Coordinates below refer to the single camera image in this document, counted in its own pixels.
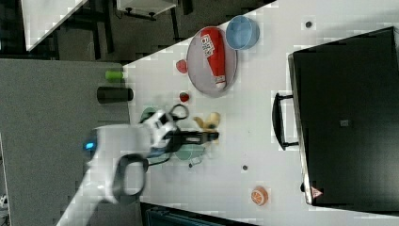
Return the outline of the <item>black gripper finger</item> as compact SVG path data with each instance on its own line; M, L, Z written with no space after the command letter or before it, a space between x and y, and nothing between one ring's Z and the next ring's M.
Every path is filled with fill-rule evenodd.
M200 132L199 133L199 141L201 143L213 142L213 141L218 140L218 138L219 138L218 132Z

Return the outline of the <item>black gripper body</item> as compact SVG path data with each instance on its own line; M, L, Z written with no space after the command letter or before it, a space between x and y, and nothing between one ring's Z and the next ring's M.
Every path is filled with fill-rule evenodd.
M189 141L190 137L197 137L198 133L194 131L181 131L179 128L169 131L164 136L164 141L167 143L165 148L166 153L175 153L180 150L184 144L193 144Z

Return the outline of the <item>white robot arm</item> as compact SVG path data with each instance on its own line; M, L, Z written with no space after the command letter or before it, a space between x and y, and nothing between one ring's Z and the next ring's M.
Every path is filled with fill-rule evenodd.
M100 202L129 205L137 202L146 184L149 160L164 153L176 153L183 145L216 142L220 114L194 122L198 131L184 131L181 118L159 109L136 125L112 124L92 130L84 144L90 153L88 170L56 226L87 226Z

